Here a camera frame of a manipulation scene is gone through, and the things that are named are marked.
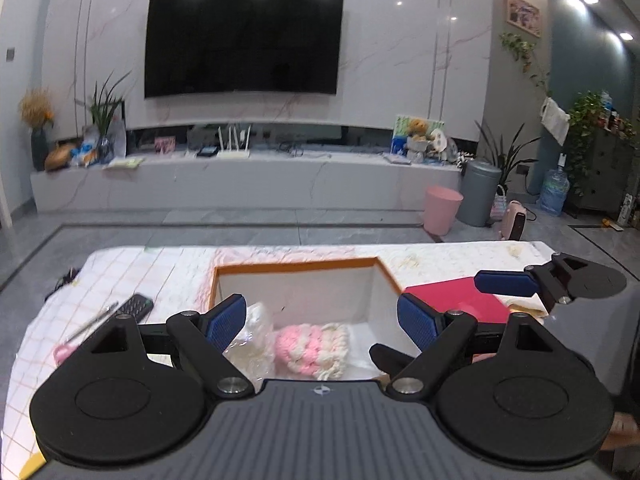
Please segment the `dried flowers vase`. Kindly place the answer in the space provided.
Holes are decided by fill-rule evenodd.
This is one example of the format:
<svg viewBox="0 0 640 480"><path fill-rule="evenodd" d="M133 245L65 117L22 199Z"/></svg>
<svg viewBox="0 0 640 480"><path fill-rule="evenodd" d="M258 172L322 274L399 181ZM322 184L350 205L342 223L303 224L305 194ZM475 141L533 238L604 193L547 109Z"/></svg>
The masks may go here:
<svg viewBox="0 0 640 480"><path fill-rule="evenodd" d="M36 171L43 171L49 155L47 128L54 124L50 93L43 88L28 90L18 104L18 111L22 122L30 129L32 164Z"/></svg>

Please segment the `patterned table cloth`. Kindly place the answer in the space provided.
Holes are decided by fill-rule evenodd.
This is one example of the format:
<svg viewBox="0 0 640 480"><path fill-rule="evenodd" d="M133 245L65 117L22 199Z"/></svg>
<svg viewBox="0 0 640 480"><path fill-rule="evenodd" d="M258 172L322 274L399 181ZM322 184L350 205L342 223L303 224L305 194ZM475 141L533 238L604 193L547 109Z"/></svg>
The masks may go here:
<svg viewBox="0 0 640 480"><path fill-rule="evenodd" d="M478 271L521 271L551 255L544 243L512 240L95 252L27 327L8 377L2 477L20 478L38 451L29 418L36 390L117 315L162 324L176 313L205 313L241 295L247 311L227 353L253 384L266 378L370 379L378 376L369 356L374 344L416 354L397 321L403 292L432 284L442 290L439 309L470 310L464 292Z"/></svg>

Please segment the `red lidded clear box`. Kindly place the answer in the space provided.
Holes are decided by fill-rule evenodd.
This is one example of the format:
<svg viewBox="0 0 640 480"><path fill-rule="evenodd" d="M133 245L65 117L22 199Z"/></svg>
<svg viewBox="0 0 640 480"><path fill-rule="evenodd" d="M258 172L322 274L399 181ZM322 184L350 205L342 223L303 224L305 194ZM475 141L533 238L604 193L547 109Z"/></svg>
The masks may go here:
<svg viewBox="0 0 640 480"><path fill-rule="evenodd" d="M405 292L440 313L460 310L473 315L480 323L505 323L510 315L509 309L496 296L479 292L470 276L409 286Z"/></svg>

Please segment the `pink waste bin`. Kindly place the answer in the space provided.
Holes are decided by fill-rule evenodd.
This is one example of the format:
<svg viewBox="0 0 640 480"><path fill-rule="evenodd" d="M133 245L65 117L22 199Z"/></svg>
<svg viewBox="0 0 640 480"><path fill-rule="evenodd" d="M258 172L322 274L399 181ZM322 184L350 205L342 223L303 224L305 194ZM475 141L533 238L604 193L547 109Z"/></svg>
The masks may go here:
<svg viewBox="0 0 640 480"><path fill-rule="evenodd" d="M463 196L451 188L433 185L426 189L423 227L427 233L446 235L458 213Z"/></svg>

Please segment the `framed wall picture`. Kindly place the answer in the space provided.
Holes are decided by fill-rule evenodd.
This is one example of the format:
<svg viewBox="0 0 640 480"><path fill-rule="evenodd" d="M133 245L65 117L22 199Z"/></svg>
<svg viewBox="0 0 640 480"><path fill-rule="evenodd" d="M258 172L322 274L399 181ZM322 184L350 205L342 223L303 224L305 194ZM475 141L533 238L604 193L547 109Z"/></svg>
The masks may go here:
<svg viewBox="0 0 640 480"><path fill-rule="evenodd" d="M506 22L536 38L541 36L541 12L525 0L506 0Z"/></svg>

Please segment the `white fluffy cloth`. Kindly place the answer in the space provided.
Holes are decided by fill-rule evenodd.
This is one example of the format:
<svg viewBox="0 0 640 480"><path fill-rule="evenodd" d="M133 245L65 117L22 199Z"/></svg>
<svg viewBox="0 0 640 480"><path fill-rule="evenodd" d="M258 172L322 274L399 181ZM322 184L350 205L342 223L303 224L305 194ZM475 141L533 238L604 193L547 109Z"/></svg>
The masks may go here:
<svg viewBox="0 0 640 480"><path fill-rule="evenodd" d="M314 378L333 380L343 377L349 355L349 329L345 324L331 323L320 327L317 370Z"/></svg>

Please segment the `grey pedal trash can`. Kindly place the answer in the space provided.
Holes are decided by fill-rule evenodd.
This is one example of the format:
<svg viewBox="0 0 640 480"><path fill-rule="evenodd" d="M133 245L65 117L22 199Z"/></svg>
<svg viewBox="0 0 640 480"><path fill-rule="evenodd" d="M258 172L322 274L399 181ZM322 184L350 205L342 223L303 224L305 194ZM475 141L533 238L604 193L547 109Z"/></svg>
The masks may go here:
<svg viewBox="0 0 640 480"><path fill-rule="evenodd" d="M457 213L460 222L486 226L501 175L501 170L488 162L471 160L466 164L460 188L463 200Z"/></svg>

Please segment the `pink crochet toy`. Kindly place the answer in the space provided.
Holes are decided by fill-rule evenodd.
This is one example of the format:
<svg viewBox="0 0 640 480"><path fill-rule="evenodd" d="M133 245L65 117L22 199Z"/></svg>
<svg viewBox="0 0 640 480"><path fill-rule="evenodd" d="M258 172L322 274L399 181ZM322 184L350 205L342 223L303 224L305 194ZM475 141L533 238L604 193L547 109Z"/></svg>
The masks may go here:
<svg viewBox="0 0 640 480"><path fill-rule="evenodd" d="M276 358L291 372L314 377L320 370L317 362L322 329L318 325L290 325L281 328L274 342Z"/></svg>

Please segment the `dark cabinet with plants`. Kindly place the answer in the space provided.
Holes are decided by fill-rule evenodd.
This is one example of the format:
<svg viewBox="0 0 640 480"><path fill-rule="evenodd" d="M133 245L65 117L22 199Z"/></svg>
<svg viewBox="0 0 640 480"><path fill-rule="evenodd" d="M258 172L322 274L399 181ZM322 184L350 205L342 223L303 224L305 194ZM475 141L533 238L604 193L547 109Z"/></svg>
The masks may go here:
<svg viewBox="0 0 640 480"><path fill-rule="evenodd" d="M639 157L639 131L617 114L608 96L592 91L578 96L570 109L565 153L570 209L616 214Z"/></svg>

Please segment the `pink handled scissors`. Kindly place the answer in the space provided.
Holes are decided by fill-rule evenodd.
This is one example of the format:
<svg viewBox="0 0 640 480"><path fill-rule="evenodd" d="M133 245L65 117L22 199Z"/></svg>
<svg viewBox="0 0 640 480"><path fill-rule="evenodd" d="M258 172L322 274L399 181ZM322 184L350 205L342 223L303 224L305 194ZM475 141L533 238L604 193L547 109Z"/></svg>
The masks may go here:
<svg viewBox="0 0 640 480"><path fill-rule="evenodd" d="M102 311L100 311L96 316L90 318L89 321L85 322L84 325L81 325L77 330L70 334L62 344L59 344L53 350L53 359L56 366L60 366L77 348L75 341L78 338L85 336L85 334L90 333L92 330L97 328L101 323L106 321L116 310L118 307L118 302L114 302L108 307L105 307Z"/></svg>

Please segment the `white wifi router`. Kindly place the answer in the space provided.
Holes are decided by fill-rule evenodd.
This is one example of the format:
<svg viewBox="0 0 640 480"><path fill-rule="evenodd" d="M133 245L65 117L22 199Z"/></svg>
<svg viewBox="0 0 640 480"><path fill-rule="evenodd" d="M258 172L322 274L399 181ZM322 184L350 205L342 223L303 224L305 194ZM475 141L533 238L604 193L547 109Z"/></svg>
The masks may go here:
<svg viewBox="0 0 640 480"><path fill-rule="evenodd" d="M242 130L237 125L228 125L226 130L217 129L218 153L222 159L247 159L250 157L250 129Z"/></svg>

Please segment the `tall leafy floor plant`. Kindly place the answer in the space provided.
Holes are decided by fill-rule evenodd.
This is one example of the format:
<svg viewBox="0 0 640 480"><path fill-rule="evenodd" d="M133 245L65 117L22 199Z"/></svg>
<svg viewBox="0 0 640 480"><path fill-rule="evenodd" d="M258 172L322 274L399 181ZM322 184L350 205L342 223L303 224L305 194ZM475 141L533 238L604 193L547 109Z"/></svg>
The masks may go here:
<svg viewBox="0 0 640 480"><path fill-rule="evenodd" d="M476 122L480 138L485 143L485 148L488 149L488 155L486 160L500 170L500 179L498 185L505 191L509 189L510 177L518 166L531 165L537 161L535 157L525 157L523 152L526 148L539 142L540 137L521 142L520 137L523 132L525 124L521 124L518 131L514 134L509 145L504 143L504 137L498 138L492 133L488 125L481 125Z"/></svg>

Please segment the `white hanging cloth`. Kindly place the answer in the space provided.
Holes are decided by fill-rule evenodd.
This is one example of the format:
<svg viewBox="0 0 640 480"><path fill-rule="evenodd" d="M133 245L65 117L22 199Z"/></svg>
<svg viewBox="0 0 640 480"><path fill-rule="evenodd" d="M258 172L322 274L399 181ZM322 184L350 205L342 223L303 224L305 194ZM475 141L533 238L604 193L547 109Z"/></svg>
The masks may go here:
<svg viewBox="0 0 640 480"><path fill-rule="evenodd" d="M550 96L547 96L542 103L540 121L559 146L563 146L570 128L570 114L564 112Z"/></svg>

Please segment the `blue water bottle jug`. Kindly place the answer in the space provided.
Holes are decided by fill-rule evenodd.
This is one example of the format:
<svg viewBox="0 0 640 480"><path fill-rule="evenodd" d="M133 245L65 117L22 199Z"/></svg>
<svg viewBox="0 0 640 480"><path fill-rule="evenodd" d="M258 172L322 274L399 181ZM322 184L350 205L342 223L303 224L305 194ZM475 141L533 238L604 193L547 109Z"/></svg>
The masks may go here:
<svg viewBox="0 0 640 480"><path fill-rule="evenodd" d="M562 167L549 170L542 181L539 208L547 214L559 217L569 189L570 181Z"/></svg>

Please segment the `orange cardboard box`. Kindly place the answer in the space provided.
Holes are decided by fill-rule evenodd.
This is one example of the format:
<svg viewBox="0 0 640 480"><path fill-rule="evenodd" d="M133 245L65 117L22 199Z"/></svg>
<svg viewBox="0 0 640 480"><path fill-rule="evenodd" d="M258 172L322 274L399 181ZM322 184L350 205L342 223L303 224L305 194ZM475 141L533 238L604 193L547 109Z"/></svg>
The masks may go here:
<svg viewBox="0 0 640 480"><path fill-rule="evenodd" d="M416 351L397 321L400 293L377 258L223 266L213 281L214 302L233 294L243 296L247 307L262 302L276 336L290 325L345 324L350 348L341 380L380 377L369 356L374 344L408 354ZM277 358L274 362L276 376L269 379L318 380L291 372Z"/></svg>

